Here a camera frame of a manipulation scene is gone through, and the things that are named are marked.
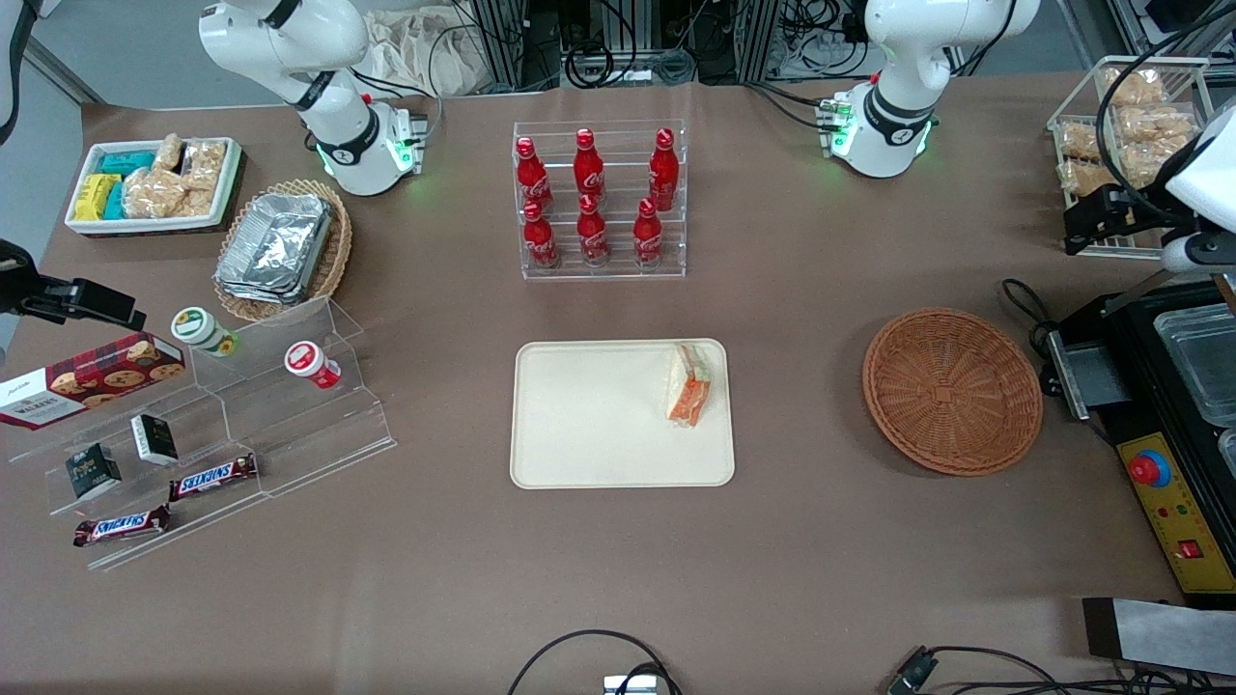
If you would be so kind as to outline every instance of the teal package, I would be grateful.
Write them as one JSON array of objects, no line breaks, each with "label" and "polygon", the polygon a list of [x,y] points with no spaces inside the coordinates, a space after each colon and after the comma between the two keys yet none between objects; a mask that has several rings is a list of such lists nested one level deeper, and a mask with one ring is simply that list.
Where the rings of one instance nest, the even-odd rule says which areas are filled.
[{"label": "teal package", "polygon": [[125,219],[125,184],[116,183],[111,187],[111,192],[108,193],[108,205],[103,209],[103,219],[105,220],[122,220]]},{"label": "teal package", "polygon": [[129,176],[154,163],[154,152],[112,152],[99,161],[99,173]]}]

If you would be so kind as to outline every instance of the woven basket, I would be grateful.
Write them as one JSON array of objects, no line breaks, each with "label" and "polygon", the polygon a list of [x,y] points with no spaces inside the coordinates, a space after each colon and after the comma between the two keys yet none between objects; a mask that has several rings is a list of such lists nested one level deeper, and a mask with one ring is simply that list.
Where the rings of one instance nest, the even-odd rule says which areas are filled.
[{"label": "woven basket", "polygon": [[[328,230],[330,236],[326,239],[321,256],[318,258],[318,268],[314,271],[305,302],[315,297],[330,297],[339,288],[339,282],[344,279],[344,267],[347,265],[347,255],[352,251],[352,221],[347,218],[344,202],[339,199],[337,193],[316,181],[297,179],[277,183],[258,195],[263,195],[265,193],[287,193],[289,195],[313,194],[330,203],[331,216]],[[232,237],[236,236],[236,228],[240,226],[245,213],[248,213],[248,208],[257,198],[255,195],[248,203],[245,203],[245,207],[232,220],[231,228],[227,230],[227,236],[224,239],[224,247],[219,251],[220,258],[227,252],[227,246],[231,244]],[[293,307],[293,304],[256,302],[253,299],[232,297],[224,292],[222,287],[218,283],[215,284],[215,294],[219,296],[219,301],[227,309],[229,314],[250,322],[260,322]]]},{"label": "woven basket", "polygon": [[1022,351],[953,309],[911,312],[880,329],[863,361],[863,394],[897,449],[949,475],[1014,465],[1043,423],[1038,378]]}]

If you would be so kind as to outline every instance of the cookie box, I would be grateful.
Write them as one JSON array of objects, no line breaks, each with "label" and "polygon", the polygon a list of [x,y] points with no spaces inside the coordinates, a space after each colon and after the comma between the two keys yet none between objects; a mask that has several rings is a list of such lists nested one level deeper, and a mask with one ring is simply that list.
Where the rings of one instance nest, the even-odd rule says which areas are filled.
[{"label": "cookie box", "polygon": [[178,349],[135,333],[0,383],[0,422],[38,429],[182,373]]},{"label": "cookie box", "polygon": [[162,140],[135,140],[130,142],[101,142],[91,145],[85,155],[85,162],[78,173],[77,184],[73,187],[73,195],[69,197],[68,209],[64,211],[64,225],[82,236],[90,237],[115,237],[115,236],[153,236],[162,234],[190,234],[222,231],[220,224],[227,215],[232,193],[239,183],[239,171],[241,169],[242,152],[240,143],[231,137],[188,137],[185,142],[216,141],[227,146],[224,155],[222,171],[219,173],[219,183],[215,185],[215,197],[210,203],[210,213],[194,215],[192,218],[162,218],[162,219],[131,219],[131,220],[78,220],[73,219],[73,204],[82,195],[82,187],[85,185],[85,177],[99,172],[99,162],[104,155],[135,151],[156,151]]}]

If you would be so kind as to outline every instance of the coca-cola bottle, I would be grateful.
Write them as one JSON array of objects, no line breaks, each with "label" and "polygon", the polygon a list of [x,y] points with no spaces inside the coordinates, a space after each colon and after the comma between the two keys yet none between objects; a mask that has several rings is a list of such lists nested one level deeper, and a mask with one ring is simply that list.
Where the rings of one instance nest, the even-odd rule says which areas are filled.
[{"label": "coca-cola bottle", "polygon": [[575,134],[575,185],[580,194],[596,195],[597,203],[606,198],[606,164],[597,155],[596,136],[581,127]]},{"label": "coca-cola bottle", "polygon": [[635,262],[639,267],[655,268],[661,265],[661,220],[656,219],[656,203],[651,197],[639,202],[634,232]]},{"label": "coca-cola bottle", "polygon": [[541,216],[540,203],[535,200],[524,203],[524,246],[539,268],[556,268],[562,262],[554,244],[554,228]]},{"label": "coca-cola bottle", "polygon": [[659,211],[674,208],[674,193],[679,189],[679,156],[674,152],[674,131],[662,127],[656,131],[656,151],[648,163],[648,194]]},{"label": "coca-cola bottle", "polygon": [[515,178],[519,179],[519,193],[524,202],[540,203],[543,211],[549,211],[554,207],[554,193],[549,189],[549,172],[545,164],[536,156],[536,146],[531,137],[520,137],[515,141],[515,153],[519,155],[519,166],[515,168]]},{"label": "coca-cola bottle", "polygon": [[597,197],[580,195],[580,220],[575,223],[580,232],[580,250],[583,262],[596,268],[609,261],[609,245],[606,244],[606,220],[597,213]]}]

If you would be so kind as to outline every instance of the clear acrylic rack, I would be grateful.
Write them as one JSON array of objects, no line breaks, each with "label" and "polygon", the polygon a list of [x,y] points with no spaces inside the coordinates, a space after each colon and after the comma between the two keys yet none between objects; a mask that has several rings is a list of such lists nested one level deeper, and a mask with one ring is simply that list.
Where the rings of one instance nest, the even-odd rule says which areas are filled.
[{"label": "clear acrylic rack", "polygon": [[[48,513],[63,519],[68,547],[83,519],[153,510],[167,502],[171,480],[256,454],[256,477],[173,502],[169,531],[80,550],[90,569],[115,568],[394,446],[382,403],[361,377],[351,343],[361,333],[332,301],[307,302],[239,329],[237,350],[229,357],[189,350],[192,371],[184,377],[40,430],[6,428],[10,460],[47,471]],[[339,364],[339,385],[321,390],[287,372],[283,354],[299,340],[313,340]],[[140,413],[168,422],[179,455],[176,465],[137,458],[130,420]],[[64,461],[96,441],[111,449],[121,481],[78,501]]]},{"label": "clear acrylic rack", "polygon": [[[1101,58],[1082,78],[1073,92],[1064,98],[1060,106],[1047,121],[1047,131],[1052,135],[1052,143],[1056,148],[1056,163],[1063,166],[1065,161],[1062,151],[1062,132],[1065,124],[1078,122],[1095,125],[1095,114],[1099,110],[1099,101],[1106,94],[1106,82],[1104,73],[1109,68],[1124,69],[1131,62],[1132,56],[1106,56]],[[1163,80],[1166,104],[1192,104],[1201,117],[1203,122],[1210,119],[1214,106],[1210,101],[1210,92],[1206,88],[1205,70],[1210,64],[1206,58],[1175,58],[1153,57],[1142,63],[1138,69],[1153,69]],[[1117,142],[1116,127],[1111,121],[1112,109],[1107,111],[1107,121],[1104,130],[1107,134],[1106,145],[1110,152],[1116,156],[1116,166],[1120,164],[1119,152],[1121,142]],[[1063,190],[1064,209],[1077,204],[1077,197],[1068,190]],[[1158,260],[1163,255],[1159,237],[1163,230],[1149,229],[1128,236],[1112,236],[1101,239],[1086,246],[1080,256],[1110,256],[1116,258],[1146,258]]]},{"label": "clear acrylic rack", "polygon": [[[581,127],[592,129],[597,152],[606,163],[606,199],[601,216],[606,220],[609,261],[598,267],[583,262],[580,235],[575,224],[580,216],[580,195],[575,187],[575,134]],[[679,187],[674,208],[659,213],[661,220],[661,263],[643,270],[635,265],[632,230],[639,200],[648,195],[648,162],[656,147],[656,131],[674,131],[679,157]],[[540,268],[531,263],[524,247],[523,197],[515,169],[519,156],[515,142],[531,137],[536,155],[549,172],[554,208],[545,215],[554,228],[562,263],[556,268]],[[519,242],[519,263],[524,279],[638,279],[684,277],[687,273],[687,126],[681,119],[622,121],[555,121],[517,122],[510,141],[512,181],[514,182],[515,239]]]}]

